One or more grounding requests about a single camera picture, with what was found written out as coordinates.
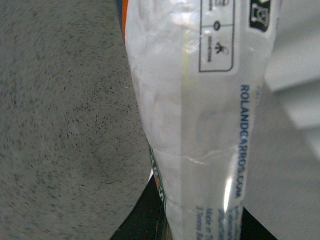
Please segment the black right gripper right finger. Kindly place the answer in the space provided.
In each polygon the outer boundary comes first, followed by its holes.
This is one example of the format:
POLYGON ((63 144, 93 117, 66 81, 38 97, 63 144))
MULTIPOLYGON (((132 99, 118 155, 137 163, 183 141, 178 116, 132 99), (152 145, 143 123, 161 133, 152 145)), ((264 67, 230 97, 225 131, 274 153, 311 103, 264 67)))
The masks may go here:
POLYGON ((277 240, 249 211, 244 207, 241 220, 241 240, 277 240))

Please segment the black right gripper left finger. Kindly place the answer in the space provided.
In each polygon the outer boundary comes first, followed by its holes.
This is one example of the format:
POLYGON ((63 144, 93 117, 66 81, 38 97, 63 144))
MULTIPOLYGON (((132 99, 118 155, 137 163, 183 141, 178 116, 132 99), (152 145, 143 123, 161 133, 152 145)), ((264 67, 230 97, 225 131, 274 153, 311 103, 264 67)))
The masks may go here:
POLYGON ((133 210, 110 238, 112 240, 171 240, 173 238, 153 175, 133 210))

